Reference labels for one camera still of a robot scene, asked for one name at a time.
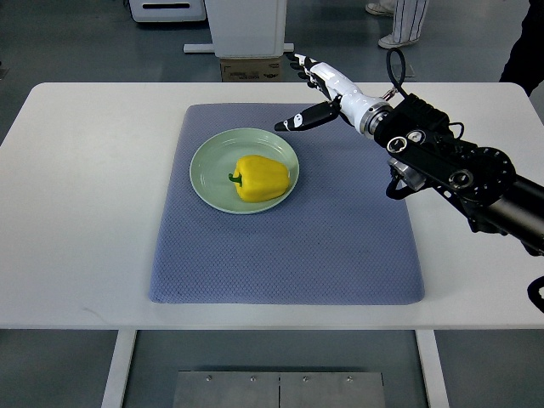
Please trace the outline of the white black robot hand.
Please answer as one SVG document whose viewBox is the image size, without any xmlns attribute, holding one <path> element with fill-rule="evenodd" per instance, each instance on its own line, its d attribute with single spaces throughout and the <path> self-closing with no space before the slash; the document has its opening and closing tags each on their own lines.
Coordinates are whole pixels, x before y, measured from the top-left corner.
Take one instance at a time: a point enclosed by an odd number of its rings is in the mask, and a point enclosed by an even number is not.
<svg viewBox="0 0 544 408">
<path fill-rule="evenodd" d="M 287 58 L 298 76 L 310 88 L 324 94 L 326 101 L 276 123 L 276 131 L 310 130 L 341 117 L 358 133 L 369 139 L 374 137 L 377 125 L 392 110 L 386 99 L 364 94 L 354 82 L 325 62 L 295 53 L 288 54 Z"/>
</svg>

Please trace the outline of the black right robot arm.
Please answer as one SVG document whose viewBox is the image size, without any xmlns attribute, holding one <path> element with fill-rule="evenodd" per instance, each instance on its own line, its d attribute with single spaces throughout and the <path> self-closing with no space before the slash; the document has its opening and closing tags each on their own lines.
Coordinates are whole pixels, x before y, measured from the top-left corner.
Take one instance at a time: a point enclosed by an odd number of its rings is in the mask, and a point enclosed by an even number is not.
<svg viewBox="0 0 544 408">
<path fill-rule="evenodd" d="M 467 219 L 472 232 L 512 235 L 530 255 L 541 256 L 542 186 L 517 174 L 503 151 L 454 134 L 447 114 L 407 93 L 405 63 L 399 75 L 390 63 L 386 67 L 393 91 L 403 97 L 371 125 L 374 139 L 391 156 L 387 196 L 402 200 L 432 188 Z"/>
</svg>

